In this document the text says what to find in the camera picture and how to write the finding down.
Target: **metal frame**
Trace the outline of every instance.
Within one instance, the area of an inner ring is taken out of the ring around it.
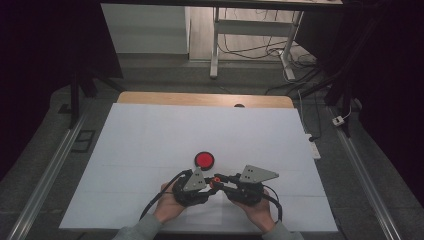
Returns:
[[[18,240],[25,239],[28,232],[31,229],[32,224],[37,217],[41,206],[44,203],[47,195],[50,192],[53,183],[62,168],[63,163],[65,162],[66,157],[68,156],[69,151],[71,150],[72,144],[74,143],[78,133],[87,119],[87,115],[90,112],[93,99],[86,99],[82,106],[82,114],[78,121],[76,122],[73,129],[68,129],[63,137],[59,147],[57,148],[55,154],[50,160],[49,165],[44,171],[41,179],[38,181],[37,186],[31,194],[27,204],[21,212],[18,220],[12,228],[8,240]]]
[[[284,51],[279,51],[284,72],[288,80],[295,80],[293,70],[288,59],[290,49],[299,27],[303,12],[295,12],[292,23],[258,22],[242,20],[219,20],[219,8],[215,8],[213,46],[211,56],[210,78],[218,77],[218,36],[219,34],[251,35],[251,36],[276,36],[287,37]]]
[[[193,7],[223,7],[223,8],[247,8],[247,9],[272,9],[288,11],[320,11],[320,12],[343,12],[352,10],[373,10],[386,0],[375,0],[372,3],[361,6],[345,2],[343,4],[316,4],[299,3],[290,1],[269,0],[101,0],[101,3],[135,4],[135,5],[164,5],[164,6],[193,6]]]
[[[332,108],[327,107],[327,111],[331,118],[336,117]],[[386,204],[383,202],[383,199],[381,199],[380,194],[378,193],[374,182],[372,181],[364,163],[362,162],[362,159],[359,156],[352,139],[347,138],[340,127],[338,127],[336,130],[343,148],[345,149],[347,156],[352,163],[352,167],[355,170],[359,182],[362,185],[362,189],[367,195],[371,206],[375,210],[376,217],[380,222],[381,229],[386,235],[386,238],[389,240],[401,240],[402,238],[400,236],[399,230],[397,229],[396,224],[386,207]]]

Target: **aluminum rail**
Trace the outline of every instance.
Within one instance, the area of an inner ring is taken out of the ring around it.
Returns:
[[[41,179],[38,181],[35,190],[32,192],[31,197],[29,198],[27,204],[21,212],[18,220],[12,228],[8,240],[18,240],[25,239],[29,230],[31,229],[32,224],[37,217],[41,206],[44,203],[47,195],[50,192],[53,183],[62,168],[63,163],[65,162],[66,157],[68,156],[69,151],[71,150],[72,144],[74,143],[78,133],[87,119],[87,115],[90,112],[93,99],[86,99],[82,106],[82,113],[77,123],[73,129],[68,129],[63,137],[59,147],[57,148],[55,154],[50,160],[49,165],[44,171]]]
[[[327,107],[327,110],[331,118],[337,117],[331,108]],[[353,169],[358,176],[359,182],[362,185],[362,189],[365,191],[365,195],[368,197],[368,201],[375,211],[376,217],[380,222],[386,238],[389,240],[401,240],[402,238],[396,224],[393,221],[386,204],[381,199],[380,194],[378,193],[361,157],[358,154],[358,151],[356,150],[355,145],[352,142],[352,139],[347,138],[341,128],[337,128],[336,130],[347,156],[352,163]]]

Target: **triangular metal plate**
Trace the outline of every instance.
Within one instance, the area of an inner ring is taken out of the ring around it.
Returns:
[[[240,176],[242,183],[260,183],[266,180],[277,178],[279,175],[276,172],[271,172],[252,165],[246,165],[243,173]]]
[[[184,186],[183,191],[189,192],[194,190],[201,190],[204,188],[206,188],[206,183],[202,174],[202,170],[200,170],[200,168],[196,168]]]

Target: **table leg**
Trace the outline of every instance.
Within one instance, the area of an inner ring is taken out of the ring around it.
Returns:
[[[213,23],[213,46],[211,57],[211,72],[210,78],[218,77],[218,28],[219,28],[219,8],[215,8],[215,17]]]
[[[286,46],[284,47],[284,51],[282,52],[282,54],[280,52],[280,59],[283,63],[284,71],[286,73],[288,80],[295,80],[293,70],[290,66],[289,53],[294,41],[294,37],[296,36],[297,28],[299,27],[300,19],[302,18],[303,12],[295,12],[294,14],[295,14],[295,17],[290,29],[289,36],[287,37]]]

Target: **wire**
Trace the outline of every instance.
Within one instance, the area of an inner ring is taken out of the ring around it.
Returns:
[[[282,219],[283,219],[283,208],[281,207],[281,204],[277,200],[275,200],[273,197],[271,197],[271,196],[269,196],[265,193],[262,193],[262,197],[265,198],[266,200],[274,203],[274,205],[277,207],[277,210],[278,210],[278,220],[282,221]]]
[[[349,105],[349,113],[343,117],[343,119],[349,117],[349,115],[352,113],[352,105]]]
[[[268,188],[269,190],[271,190],[275,197],[277,198],[277,201],[280,202],[280,199],[278,198],[278,194],[274,191],[274,189],[272,189],[270,186],[264,185],[264,187]]]
[[[266,12],[265,12],[265,16],[264,16],[264,19],[263,19],[263,20],[265,20],[267,16],[268,16],[268,10],[266,10]]]
[[[308,75],[310,75],[313,71],[315,71],[315,70],[319,70],[318,72],[316,72],[316,73],[313,73],[312,74],[312,76],[309,76],[308,77]],[[301,78],[299,78],[296,82],[293,82],[293,81],[290,81],[289,83],[286,83],[286,84],[282,84],[282,85],[279,85],[279,86],[276,86],[276,87],[270,87],[270,88],[268,88],[266,91],[265,91],[265,93],[264,93],[264,95],[268,95],[268,93],[269,92],[271,92],[272,90],[276,90],[276,89],[280,89],[280,88],[284,88],[284,87],[288,87],[288,86],[292,86],[292,85],[295,85],[292,89],[290,89],[287,93],[286,93],[286,95],[288,95],[291,91],[293,91],[294,89],[296,89],[296,88],[299,88],[299,87],[301,87],[301,86],[303,86],[304,84],[306,84],[306,83],[308,83],[313,77],[315,77],[319,72],[321,72],[322,71],[322,69],[318,69],[318,68],[314,68],[314,69],[312,69],[312,70],[310,70],[308,73],[306,73],[303,77],[301,77]],[[283,77],[285,78],[285,79],[287,79],[287,77],[286,77],[286,75],[285,75],[285,71],[283,71]]]
[[[141,213],[139,220],[141,220],[146,215],[146,213],[153,206],[153,204],[155,204],[159,200],[159,198],[162,197],[162,195],[166,192],[166,190],[168,190],[169,186],[171,186],[171,184],[173,182],[175,182],[175,180],[177,180],[180,176],[187,174],[190,171],[191,170],[182,171],[182,172],[178,173],[177,176],[175,176],[171,181],[169,181],[168,184],[162,189],[162,191],[160,191],[158,194],[156,194],[156,196],[149,202],[149,204],[147,204],[147,206],[143,210],[143,213]]]
[[[301,78],[297,79],[296,81],[292,81],[292,80],[289,80],[287,78],[286,74],[285,74],[286,73],[285,70],[286,70],[287,67],[288,67],[288,65],[284,67],[284,71],[283,71],[284,80],[288,83],[293,83],[293,84],[308,83],[309,81],[312,80],[312,78],[314,78],[316,75],[318,75],[318,73],[320,73],[322,71],[322,68],[313,68],[310,71],[308,71],[305,75],[303,75]]]
[[[274,45],[278,45],[278,44],[282,44],[282,43],[286,43],[287,41],[281,41],[281,42],[277,42],[277,43],[272,43],[272,44],[270,44],[269,46],[274,46]],[[238,52],[248,52],[248,51],[252,51],[252,50],[256,50],[256,49],[261,49],[261,48],[264,48],[264,47],[267,47],[268,45],[263,45],[263,46],[259,46],[259,47],[254,47],[254,48],[248,48],[248,49],[242,49],[242,50],[228,50],[228,47],[227,47],[227,50],[228,51],[224,51],[224,50],[222,50],[221,48],[219,48],[222,52],[224,52],[224,53],[238,53]]]
[[[289,56],[291,58],[289,60],[290,63],[293,64],[293,66],[295,66],[296,68],[303,69],[303,68],[317,67],[318,66],[318,64],[315,61],[304,61],[304,62],[300,61],[300,58],[301,57],[312,56],[312,54],[310,54],[310,53],[306,53],[306,54],[300,55],[299,57],[297,57],[297,60],[294,60],[293,59],[293,56],[292,56],[291,53],[289,54]]]
[[[259,9],[255,9],[256,14],[262,14],[268,12],[268,10],[262,10],[262,12],[258,12]]]
[[[233,94],[230,90],[228,90],[228,89],[226,89],[224,87],[218,86],[218,88],[221,89],[221,90],[223,90],[223,91],[225,91],[228,94]]]
[[[247,58],[247,59],[260,59],[260,58],[265,58],[265,57],[268,57],[268,56],[271,55],[271,53],[267,53],[266,55],[259,56],[259,57],[249,57],[249,56],[245,56],[243,54],[239,54],[239,53],[236,53],[236,52],[233,52],[233,51],[224,51],[224,50],[222,50],[221,46],[219,46],[219,44],[218,44],[218,48],[223,53],[233,54],[233,55],[237,55],[237,56],[244,57],[244,58]]]
[[[236,11],[237,11],[237,8],[234,8],[234,16],[236,16],[236,20],[237,20],[237,14],[236,14]]]
[[[276,21],[277,21],[278,11],[280,11],[280,10],[277,10],[277,11],[275,12],[274,22],[276,22]]]

